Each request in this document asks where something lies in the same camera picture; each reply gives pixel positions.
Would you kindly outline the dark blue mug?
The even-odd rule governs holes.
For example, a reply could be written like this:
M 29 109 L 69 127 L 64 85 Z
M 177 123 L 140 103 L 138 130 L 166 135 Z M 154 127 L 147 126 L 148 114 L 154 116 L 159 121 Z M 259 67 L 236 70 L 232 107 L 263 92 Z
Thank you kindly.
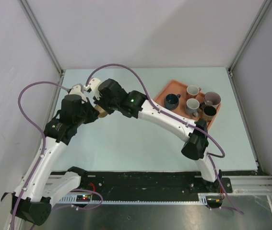
M 180 94 L 168 94 L 165 97 L 164 105 L 168 110 L 175 110 L 179 105 Z

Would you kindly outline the purple mug black handle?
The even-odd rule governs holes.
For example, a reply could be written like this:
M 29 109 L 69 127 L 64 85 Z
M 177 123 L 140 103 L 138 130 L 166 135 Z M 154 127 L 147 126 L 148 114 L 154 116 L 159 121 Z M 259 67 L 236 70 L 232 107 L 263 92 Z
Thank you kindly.
M 203 104 L 207 106 L 212 106 L 214 108 L 217 108 L 219 104 L 221 103 L 221 97 L 216 92 L 207 92 L 204 95 L 204 101 Z

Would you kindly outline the pink mug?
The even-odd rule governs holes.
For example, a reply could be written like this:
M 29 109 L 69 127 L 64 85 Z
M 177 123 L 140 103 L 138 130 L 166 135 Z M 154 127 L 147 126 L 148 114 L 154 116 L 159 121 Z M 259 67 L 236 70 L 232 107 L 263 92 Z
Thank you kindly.
M 195 85 L 189 85 L 186 89 L 186 96 L 188 99 L 196 98 L 197 95 L 200 93 L 200 91 L 201 91 L 201 88 Z

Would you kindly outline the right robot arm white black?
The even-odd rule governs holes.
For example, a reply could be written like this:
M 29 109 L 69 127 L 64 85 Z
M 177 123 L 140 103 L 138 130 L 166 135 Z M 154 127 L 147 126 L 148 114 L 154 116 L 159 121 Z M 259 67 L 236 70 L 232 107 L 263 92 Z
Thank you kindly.
M 88 86 L 94 93 L 94 103 L 107 114 L 118 111 L 125 117 L 152 122 L 176 135 L 184 142 L 181 153 L 196 162 L 205 189 L 215 192 L 221 187 L 220 170 L 209 158 L 208 131 L 204 120 L 194 121 L 177 115 L 139 91 L 126 92 L 113 79 L 101 81 L 93 78 Z

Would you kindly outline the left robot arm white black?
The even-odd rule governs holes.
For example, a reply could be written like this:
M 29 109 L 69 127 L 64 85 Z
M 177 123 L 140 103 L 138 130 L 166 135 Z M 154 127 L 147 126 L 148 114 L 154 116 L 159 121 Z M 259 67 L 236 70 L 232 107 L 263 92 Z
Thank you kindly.
M 58 110 L 41 130 L 40 147 L 28 171 L 12 193 L 11 222 L 9 228 L 15 228 L 15 219 L 19 218 L 34 225 L 42 225 L 54 205 L 70 191 L 84 191 L 89 184 L 82 169 L 70 169 L 64 176 L 46 187 L 52 168 L 76 135 L 82 124 L 94 122 L 99 112 L 81 92 L 70 92 L 61 101 Z

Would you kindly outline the brown mug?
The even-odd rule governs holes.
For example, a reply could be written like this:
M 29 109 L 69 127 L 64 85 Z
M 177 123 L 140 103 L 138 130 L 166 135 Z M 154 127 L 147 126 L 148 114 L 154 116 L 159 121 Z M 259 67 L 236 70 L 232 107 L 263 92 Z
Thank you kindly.
M 214 119 L 215 115 L 217 114 L 217 110 L 213 106 L 205 106 L 199 108 L 198 113 L 201 119 L 209 123 Z

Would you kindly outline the grey mug heart print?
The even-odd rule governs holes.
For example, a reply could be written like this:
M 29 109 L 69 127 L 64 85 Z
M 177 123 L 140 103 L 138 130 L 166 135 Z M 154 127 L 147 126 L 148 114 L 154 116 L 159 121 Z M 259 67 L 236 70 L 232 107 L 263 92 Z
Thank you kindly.
M 186 113 L 192 117 L 198 117 L 198 108 L 200 103 L 195 98 L 190 98 L 186 101 Z

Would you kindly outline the orange mug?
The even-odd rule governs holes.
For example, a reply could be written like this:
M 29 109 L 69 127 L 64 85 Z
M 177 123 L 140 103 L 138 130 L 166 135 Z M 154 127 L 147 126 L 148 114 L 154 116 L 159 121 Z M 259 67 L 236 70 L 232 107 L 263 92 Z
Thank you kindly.
M 104 118 L 108 115 L 108 112 L 99 105 L 95 105 L 95 110 L 99 112 L 98 118 Z

